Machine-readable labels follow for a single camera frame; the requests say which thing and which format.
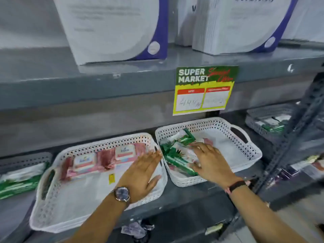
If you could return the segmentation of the person's left hand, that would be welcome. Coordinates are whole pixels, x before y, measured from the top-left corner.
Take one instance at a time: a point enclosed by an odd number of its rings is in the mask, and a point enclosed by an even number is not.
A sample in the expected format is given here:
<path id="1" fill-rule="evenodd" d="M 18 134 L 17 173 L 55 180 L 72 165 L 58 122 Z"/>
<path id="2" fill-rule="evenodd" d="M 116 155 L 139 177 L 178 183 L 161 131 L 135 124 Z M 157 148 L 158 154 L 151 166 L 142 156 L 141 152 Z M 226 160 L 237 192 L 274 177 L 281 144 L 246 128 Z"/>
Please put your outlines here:
<path id="1" fill-rule="evenodd" d="M 160 163 L 162 153 L 160 151 L 150 151 L 139 156 L 125 171 L 119 179 L 117 187 L 127 187 L 130 192 L 130 204 L 136 203 L 145 198 L 146 187 L 151 181 L 156 167 Z"/>

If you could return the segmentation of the person's right hand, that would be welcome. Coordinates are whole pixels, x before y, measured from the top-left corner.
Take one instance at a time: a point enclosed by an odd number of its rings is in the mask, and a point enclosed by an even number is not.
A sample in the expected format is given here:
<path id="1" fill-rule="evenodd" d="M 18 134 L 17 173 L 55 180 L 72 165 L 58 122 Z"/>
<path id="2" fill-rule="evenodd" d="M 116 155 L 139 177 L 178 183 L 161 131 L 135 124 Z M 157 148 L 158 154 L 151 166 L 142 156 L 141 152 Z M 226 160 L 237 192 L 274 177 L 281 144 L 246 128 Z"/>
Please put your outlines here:
<path id="1" fill-rule="evenodd" d="M 217 148 L 204 143 L 192 143 L 190 148 L 197 155 L 203 168 L 203 176 L 201 176 L 203 179 L 217 184 L 223 190 L 242 180 L 232 172 Z"/>

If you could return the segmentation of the green leaf print wipes packet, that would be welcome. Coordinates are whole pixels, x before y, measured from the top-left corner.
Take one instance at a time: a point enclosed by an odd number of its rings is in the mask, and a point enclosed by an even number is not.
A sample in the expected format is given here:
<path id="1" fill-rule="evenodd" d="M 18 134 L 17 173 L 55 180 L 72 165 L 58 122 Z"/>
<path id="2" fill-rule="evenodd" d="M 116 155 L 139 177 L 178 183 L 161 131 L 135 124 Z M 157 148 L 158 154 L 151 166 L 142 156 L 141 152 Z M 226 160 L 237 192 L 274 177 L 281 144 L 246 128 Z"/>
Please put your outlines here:
<path id="1" fill-rule="evenodd" d="M 188 146 L 185 146 L 183 144 L 180 144 L 176 142 L 170 149 L 167 151 L 162 150 L 163 155 L 170 155 L 173 157 L 179 157 L 184 159 L 185 161 L 189 163 L 199 162 L 199 159 L 197 155 L 194 153 L 194 151 L 189 148 Z"/>

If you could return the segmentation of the person's right forearm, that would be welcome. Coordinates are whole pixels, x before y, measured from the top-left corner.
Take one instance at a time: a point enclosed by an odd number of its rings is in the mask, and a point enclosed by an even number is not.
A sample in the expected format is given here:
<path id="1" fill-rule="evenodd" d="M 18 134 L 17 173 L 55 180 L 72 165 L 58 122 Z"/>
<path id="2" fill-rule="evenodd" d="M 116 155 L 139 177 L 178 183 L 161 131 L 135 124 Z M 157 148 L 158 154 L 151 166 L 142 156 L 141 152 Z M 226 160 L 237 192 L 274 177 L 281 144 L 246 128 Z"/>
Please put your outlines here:
<path id="1" fill-rule="evenodd" d="M 225 192 L 258 243 L 308 243 L 246 185 Z"/>

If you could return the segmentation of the person's left forearm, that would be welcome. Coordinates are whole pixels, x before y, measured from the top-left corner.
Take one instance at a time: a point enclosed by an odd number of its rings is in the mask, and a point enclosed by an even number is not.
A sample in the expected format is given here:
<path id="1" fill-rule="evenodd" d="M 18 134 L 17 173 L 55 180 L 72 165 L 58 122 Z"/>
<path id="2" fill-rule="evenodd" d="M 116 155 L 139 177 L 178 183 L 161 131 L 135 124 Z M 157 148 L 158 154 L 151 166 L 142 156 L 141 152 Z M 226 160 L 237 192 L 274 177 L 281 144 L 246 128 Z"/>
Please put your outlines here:
<path id="1" fill-rule="evenodd" d="M 128 193 L 121 197 L 116 197 L 114 192 L 110 193 L 74 235 L 64 243 L 106 243 L 129 202 Z"/>

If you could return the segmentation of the green white wipes packet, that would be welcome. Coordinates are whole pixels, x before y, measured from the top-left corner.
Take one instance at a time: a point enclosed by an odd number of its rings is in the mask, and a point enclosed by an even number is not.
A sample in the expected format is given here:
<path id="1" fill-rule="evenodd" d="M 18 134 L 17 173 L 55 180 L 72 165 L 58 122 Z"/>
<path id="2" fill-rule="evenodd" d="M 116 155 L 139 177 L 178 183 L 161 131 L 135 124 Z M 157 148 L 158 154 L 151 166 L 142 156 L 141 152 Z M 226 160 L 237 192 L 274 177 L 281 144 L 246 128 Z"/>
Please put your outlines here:
<path id="1" fill-rule="evenodd" d="M 0 175 L 0 200 L 35 190 L 49 162 L 39 163 Z"/>
<path id="2" fill-rule="evenodd" d="M 159 142 L 159 145 L 163 151 L 167 151 L 176 142 L 186 146 L 189 145 L 190 143 L 194 143 L 195 141 L 196 138 L 193 136 L 193 134 L 187 128 L 184 128 L 179 132 L 177 132 L 175 135 L 162 139 Z"/>
<path id="3" fill-rule="evenodd" d="M 257 118 L 255 123 L 270 133 L 279 133 L 284 130 L 290 118 L 290 114 L 279 114 L 270 117 Z"/>

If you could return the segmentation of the silver wristwatch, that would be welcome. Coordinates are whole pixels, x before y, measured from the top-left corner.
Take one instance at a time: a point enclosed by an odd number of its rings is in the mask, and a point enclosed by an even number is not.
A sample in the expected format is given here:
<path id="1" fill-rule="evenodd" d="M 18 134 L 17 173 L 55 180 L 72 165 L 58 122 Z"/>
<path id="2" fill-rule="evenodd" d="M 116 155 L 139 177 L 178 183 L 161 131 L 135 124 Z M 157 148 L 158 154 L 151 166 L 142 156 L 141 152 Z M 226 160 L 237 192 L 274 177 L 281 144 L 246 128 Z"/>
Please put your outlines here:
<path id="1" fill-rule="evenodd" d="M 130 192 L 127 187 L 117 187 L 110 193 L 117 201 L 130 204 Z"/>

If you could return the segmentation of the pink wipes packet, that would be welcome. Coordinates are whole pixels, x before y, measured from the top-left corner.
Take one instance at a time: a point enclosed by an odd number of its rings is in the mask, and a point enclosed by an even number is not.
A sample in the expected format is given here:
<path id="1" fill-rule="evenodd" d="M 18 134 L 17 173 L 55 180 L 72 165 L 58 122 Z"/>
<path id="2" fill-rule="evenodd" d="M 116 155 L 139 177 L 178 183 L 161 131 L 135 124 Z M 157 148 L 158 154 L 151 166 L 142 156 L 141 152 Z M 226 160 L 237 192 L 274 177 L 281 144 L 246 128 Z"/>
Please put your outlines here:
<path id="1" fill-rule="evenodd" d="M 135 161 L 146 152 L 147 146 L 145 143 L 127 144 L 108 150 L 101 150 L 97 154 L 97 160 L 100 167 L 105 170 L 111 170 L 119 164 Z"/>
<path id="2" fill-rule="evenodd" d="M 70 181 L 85 175 L 104 172 L 99 153 L 89 153 L 74 157 L 67 157 L 61 165 L 61 181 Z"/>

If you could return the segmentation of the dark wrist band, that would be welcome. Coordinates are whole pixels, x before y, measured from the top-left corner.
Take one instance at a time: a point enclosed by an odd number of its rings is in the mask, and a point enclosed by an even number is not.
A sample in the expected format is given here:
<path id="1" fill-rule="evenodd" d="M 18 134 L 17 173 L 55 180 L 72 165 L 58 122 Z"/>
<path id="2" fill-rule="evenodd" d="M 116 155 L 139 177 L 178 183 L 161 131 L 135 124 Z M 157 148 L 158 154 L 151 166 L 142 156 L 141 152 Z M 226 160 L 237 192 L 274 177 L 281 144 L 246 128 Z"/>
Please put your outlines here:
<path id="1" fill-rule="evenodd" d="M 225 191 L 225 193 L 230 195 L 235 189 L 237 189 L 241 186 L 249 187 L 250 184 L 251 184 L 250 181 L 240 180 L 240 181 L 233 183 L 231 186 L 227 187 L 224 191 Z"/>

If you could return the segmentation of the crumpled paper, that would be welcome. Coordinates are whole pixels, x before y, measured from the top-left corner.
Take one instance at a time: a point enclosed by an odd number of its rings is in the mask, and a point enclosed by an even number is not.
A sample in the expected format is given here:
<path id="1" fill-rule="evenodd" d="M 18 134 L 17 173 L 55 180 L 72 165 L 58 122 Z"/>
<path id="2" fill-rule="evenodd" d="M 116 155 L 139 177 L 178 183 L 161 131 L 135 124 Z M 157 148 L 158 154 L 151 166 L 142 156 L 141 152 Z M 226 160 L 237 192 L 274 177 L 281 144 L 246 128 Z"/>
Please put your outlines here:
<path id="1" fill-rule="evenodd" d="M 132 236 L 134 239 L 143 239 L 154 229 L 154 224 L 151 224 L 148 219 L 143 219 L 122 226 L 121 233 Z"/>

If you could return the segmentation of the pale yellow shelf label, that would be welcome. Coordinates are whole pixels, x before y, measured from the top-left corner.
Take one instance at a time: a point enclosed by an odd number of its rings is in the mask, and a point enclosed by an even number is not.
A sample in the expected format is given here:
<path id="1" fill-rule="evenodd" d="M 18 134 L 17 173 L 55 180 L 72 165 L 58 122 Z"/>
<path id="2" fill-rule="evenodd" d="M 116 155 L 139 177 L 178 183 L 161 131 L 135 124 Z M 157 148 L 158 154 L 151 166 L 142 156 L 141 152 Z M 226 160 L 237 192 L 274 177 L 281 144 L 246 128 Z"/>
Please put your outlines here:
<path id="1" fill-rule="evenodd" d="M 219 231 L 221 231 L 223 226 L 224 226 L 224 223 L 220 222 L 220 223 L 217 223 L 217 224 L 215 224 L 213 226 L 210 226 L 210 227 L 206 228 L 205 236 L 210 235 L 210 234 L 214 234 L 214 233 L 218 233 Z"/>

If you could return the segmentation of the green yellow price sign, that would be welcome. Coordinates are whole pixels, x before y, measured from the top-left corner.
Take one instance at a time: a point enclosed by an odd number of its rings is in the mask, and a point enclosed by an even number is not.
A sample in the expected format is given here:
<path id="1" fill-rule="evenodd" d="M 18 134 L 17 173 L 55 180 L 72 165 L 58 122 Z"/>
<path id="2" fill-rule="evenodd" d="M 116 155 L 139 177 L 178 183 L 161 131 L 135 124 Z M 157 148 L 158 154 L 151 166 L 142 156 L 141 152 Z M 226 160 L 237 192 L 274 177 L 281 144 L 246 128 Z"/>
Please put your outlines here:
<path id="1" fill-rule="evenodd" d="M 238 73 L 237 65 L 178 67 L 173 116 L 225 110 Z"/>

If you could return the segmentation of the large white perforated basket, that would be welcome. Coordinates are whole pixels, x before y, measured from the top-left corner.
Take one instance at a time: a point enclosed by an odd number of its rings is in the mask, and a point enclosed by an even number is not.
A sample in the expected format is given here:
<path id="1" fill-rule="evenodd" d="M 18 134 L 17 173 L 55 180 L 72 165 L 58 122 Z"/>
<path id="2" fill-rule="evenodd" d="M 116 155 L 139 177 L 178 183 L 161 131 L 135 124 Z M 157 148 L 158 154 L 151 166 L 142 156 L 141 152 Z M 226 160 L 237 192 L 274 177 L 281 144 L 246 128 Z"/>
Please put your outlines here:
<path id="1" fill-rule="evenodd" d="M 118 164 L 112 171 L 92 173 L 72 181 L 61 181 L 61 165 L 68 157 L 92 154 L 101 150 L 145 144 L 148 151 L 160 150 L 148 133 L 136 133 L 76 145 L 61 151 L 40 179 L 29 225 L 32 230 L 60 233 L 79 227 L 114 189 L 130 164 Z"/>

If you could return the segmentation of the white red packets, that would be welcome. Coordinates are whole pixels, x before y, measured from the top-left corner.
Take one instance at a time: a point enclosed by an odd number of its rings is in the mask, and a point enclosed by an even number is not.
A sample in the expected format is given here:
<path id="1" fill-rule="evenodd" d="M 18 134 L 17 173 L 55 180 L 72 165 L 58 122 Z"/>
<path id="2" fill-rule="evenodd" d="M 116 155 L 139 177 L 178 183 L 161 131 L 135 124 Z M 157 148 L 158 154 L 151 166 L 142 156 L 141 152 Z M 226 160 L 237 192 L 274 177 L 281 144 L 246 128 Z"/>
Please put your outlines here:
<path id="1" fill-rule="evenodd" d="M 294 171 L 302 171 L 314 180 L 324 179 L 324 153 L 312 155 L 303 161 L 290 165 Z"/>

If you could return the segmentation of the grey metal shelf rack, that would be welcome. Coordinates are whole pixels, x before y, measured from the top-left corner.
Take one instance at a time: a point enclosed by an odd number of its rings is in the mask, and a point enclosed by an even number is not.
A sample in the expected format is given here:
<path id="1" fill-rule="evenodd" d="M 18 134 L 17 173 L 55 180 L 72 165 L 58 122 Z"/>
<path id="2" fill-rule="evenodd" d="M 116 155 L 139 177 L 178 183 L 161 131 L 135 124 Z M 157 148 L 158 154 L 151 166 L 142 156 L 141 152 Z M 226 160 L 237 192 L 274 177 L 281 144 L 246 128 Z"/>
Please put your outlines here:
<path id="1" fill-rule="evenodd" d="M 176 68 L 238 65 L 225 112 L 302 97 L 324 72 L 324 47 L 211 56 L 171 45 L 164 61 L 77 66 L 69 48 L 0 51 L 0 159 L 202 118 L 172 116 Z"/>

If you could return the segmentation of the grey perforated basket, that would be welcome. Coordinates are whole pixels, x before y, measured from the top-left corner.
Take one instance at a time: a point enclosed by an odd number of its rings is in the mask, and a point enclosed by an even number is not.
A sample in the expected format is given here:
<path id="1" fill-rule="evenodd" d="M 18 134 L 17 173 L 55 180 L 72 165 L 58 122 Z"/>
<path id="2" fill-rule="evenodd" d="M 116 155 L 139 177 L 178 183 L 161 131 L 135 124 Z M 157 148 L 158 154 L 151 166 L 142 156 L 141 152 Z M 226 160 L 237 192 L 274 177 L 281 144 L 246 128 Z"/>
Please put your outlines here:
<path id="1" fill-rule="evenodd" d="M 51 164 L 52 158 L 53 155 L 50 152 L 40 152 L 36 154 L 21 155 L 12 158 L 0 159 L 0 175 L 10 171 L 15 171 L 29 166 L 37 165 L 39 163 L 49 162 Z"/>

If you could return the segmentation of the white purple box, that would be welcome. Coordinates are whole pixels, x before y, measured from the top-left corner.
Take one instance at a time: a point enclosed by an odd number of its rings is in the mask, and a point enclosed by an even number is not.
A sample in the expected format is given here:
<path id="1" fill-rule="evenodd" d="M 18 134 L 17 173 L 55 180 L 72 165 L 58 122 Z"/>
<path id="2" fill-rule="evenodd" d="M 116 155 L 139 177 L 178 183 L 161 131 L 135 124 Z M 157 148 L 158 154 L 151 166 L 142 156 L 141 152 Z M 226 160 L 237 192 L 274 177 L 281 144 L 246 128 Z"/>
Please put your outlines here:
<path id="1" fill-rule="evenodd" d="M 197 0 L 192 49 L 209 55 L 273 52 L 298 0 Z"/>
<path id="2" fill-rule="evenodd" d="M 164 60 L 168 0 L 54 0 L 77 65 Z"/>

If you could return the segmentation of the perforated grey shelf post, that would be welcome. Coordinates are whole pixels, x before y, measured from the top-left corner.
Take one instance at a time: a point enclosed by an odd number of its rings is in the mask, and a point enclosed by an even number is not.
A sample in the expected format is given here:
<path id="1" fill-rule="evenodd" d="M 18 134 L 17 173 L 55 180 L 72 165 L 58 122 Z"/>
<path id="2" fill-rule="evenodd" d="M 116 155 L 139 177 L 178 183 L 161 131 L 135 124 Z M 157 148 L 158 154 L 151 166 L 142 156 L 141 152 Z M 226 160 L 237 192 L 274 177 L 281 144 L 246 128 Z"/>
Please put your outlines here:
<path id="1" fill-rule="evenodd" d="M 253 192 L 259 194 L 265 189 L 267 182 L 275 178 L 287 165 L 290 156 L 294 154 L 298 142 L 302 141 L 307 128 L 316 120 L 324 107 L 324 72 L 318 73 L 310 87 L 306 90 L 297 109 L 294 110 L 281 139 L 274 146 L 274 156 L 267 165 L 265 172 L 253 187 Z"/>

